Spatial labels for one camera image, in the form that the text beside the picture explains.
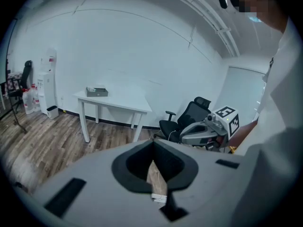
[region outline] plastic bottle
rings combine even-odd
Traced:
[[[25,113],[31,114],[34,111],[34,109],[33,109],[33,102],[31,100],[31,96],[29,94],[29,89],[23,89],[22,100],[23,100],[23,105],[25,108]]]
[[[34,100],[35,100],[34,111],[35,111],[35,112],[41,111],[40,102],[39,102],[39,97],[38,97],[38,87],[35,88]]]

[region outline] tissue box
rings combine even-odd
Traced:
[[[108,96],[108,91],[105,88],[94,87],[95,91],[91,92],[86,87],[85,93],[86,96]]]

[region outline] chair headrest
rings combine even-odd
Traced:
[[[196,98],[194,99],[194,102],[195,102],[196,104],[200,105],[201,107],[208,109],[208,107],[209,107],[209,105],[210,105],[210,103],[211,103],[212,101],[209,101],[209,100],[207,100],[207,99],[205,99],[205,98],[202,98],[202,97],[198,96],[198,97],[196,97]]]
[[[32,61],[25,62],[24,66],[26,66],[26,67],[32,67]]]

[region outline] baseboard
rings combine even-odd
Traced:
[[[71,111],[65,110],[65,113],[70,114],[70,115],[73,115],[73,116],[79,117],[79,114],[74,113],[74,112],[71,112]],[[96,118],[94,118],[94,117],[85,116],[85,118],[88,119],[88,120],[96,121]],[[99,122],[102,122],[102,123],[109,123],[109,124],[119,125],[119,126],[125,126],[125,127],[130,127],[130,126],[131,126],[130,123],[120,123],[120,122],[115,122],[115,121],[110,121],[110,120],[104,120],[104,119],[99,119]],[[160,130],[160,127],[143,126],[142,129]]]

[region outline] trash bin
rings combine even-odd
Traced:
[[[57,106],[51,106],[47,109],[47,116],[50,119],[54,119],[55,117],[59,116],[58,107]]]

